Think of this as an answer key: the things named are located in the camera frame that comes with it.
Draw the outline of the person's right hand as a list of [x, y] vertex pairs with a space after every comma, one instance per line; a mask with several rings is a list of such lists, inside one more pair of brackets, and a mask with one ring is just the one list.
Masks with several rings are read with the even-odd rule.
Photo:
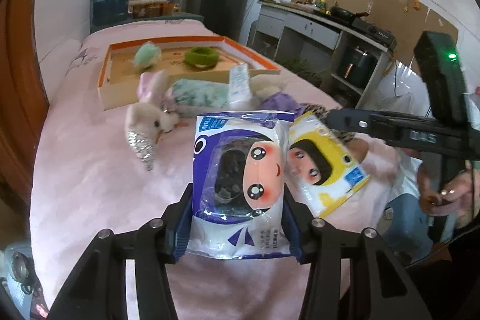
[[479, 170], [469, 167], [443, 186], [433, 190], [431, 176], [422, 163], [417, 171], [420, 208], [426, 214], [439, 217], [457, 213], [458, 218], [475, 217], [479, 211]]

